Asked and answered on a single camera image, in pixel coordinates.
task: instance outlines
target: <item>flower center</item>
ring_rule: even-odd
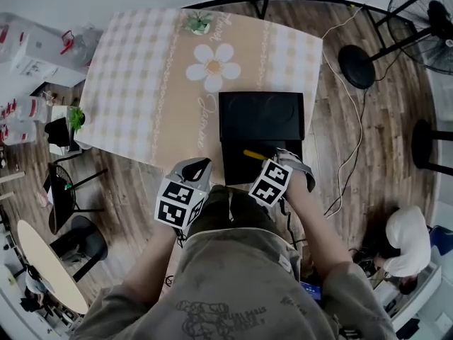
[[[220,74],[222,73],[223,70],[224,70],[223,62],[220,62],[219,60],[216,59],[211,59],[205,65],[205,71],[208,74]]]

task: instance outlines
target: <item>fan grille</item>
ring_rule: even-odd
[[[389,13],[395,11],[408,0],[391,0],[389,4]],[[430,27],[428,17],[428,6],[433,0],[417,0],[399,13],[399,16],[409,22],[402,21],[399,18],[391,18],[388,21],[390,34],[395,42],[413,35],[417,31]],[[453,0],[436,0],[440,2],[450,14],[449,22],[452,22]],[[402,50],[413,60],[424,65],[428,69],[443,74],[453,75],[453,43],[451,40],[443,40],[434,35],[428,35],[417,40]]]

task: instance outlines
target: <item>white flower pot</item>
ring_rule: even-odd
[[[208,23],[205,26],[204,30],[192,30],[192,33],[194,33],[195,35],[204,35],[204,34],[207,34],[207,32],[210,31],[210,28],[211,28],[211,24]]]

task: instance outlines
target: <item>blue chair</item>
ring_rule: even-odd
[[[430,232],[431,246],[439,249],[441,256],[444,256],[453,249],[453,231],[440,225],[436,225]]]

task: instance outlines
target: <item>blue object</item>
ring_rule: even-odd
[[[436,225],[430,232],[431,246],[439,249],[441,256],[444,256],[453,249],[453,231],[440,225]]]
[[[310,285],[309,283],[302,281],[300,281],[300,286],[302,286],[315,301],[321,301],[321,287]]]

